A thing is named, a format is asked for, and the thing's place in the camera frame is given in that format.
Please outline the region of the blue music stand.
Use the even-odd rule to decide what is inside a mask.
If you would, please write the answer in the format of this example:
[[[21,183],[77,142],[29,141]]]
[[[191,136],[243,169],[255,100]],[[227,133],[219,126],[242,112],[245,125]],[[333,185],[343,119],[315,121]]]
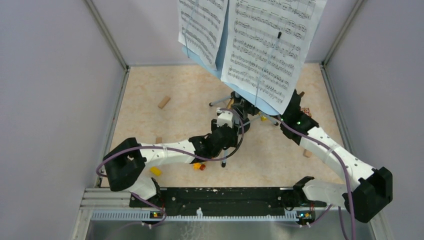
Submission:
[[[180,0],[178,40],[232,89],[245,118],[263,114],[295,143],[319,124],[302,112],[296,91],[324,0]]]

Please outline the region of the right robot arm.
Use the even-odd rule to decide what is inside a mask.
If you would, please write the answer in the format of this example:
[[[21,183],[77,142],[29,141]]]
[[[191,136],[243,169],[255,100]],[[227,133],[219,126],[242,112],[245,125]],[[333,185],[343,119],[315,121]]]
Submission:
[[[373,167],[334,141],[319,123],[301,110],[296,91],[285,112],[280,129],[290,140],[318,157],[334,171],[343,184],[304,177],[297,183],[293,200],[299,206],[320,201],[345,207],[355,220],[368,223],[393,200],[393,174],[386,167]]]

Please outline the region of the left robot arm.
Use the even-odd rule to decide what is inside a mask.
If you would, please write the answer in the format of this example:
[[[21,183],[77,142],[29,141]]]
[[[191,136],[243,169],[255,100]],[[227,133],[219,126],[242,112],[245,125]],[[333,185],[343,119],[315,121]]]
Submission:
[[[218,125],[212,120],[212,131],[174,143],[138,143],[134,137],[123,141],[107,154],[96,173],[106,177],[112,192],[130,192],[147,206],[160,202],[161,190],[155,179],[143,175],[145,168],[169,164],[218,162],[221,151],[237,151],[244,139],[243,123]]]

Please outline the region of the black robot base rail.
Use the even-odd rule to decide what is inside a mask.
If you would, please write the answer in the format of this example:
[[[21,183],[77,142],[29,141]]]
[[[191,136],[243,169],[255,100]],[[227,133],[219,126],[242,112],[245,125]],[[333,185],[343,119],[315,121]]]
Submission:
[[[291,187],[168,187],[147,203],[132,196],[131,208],[163,208],[168,216],[193,216],[200,209],[206,217],[283,216],[295,208],[325,207]]]

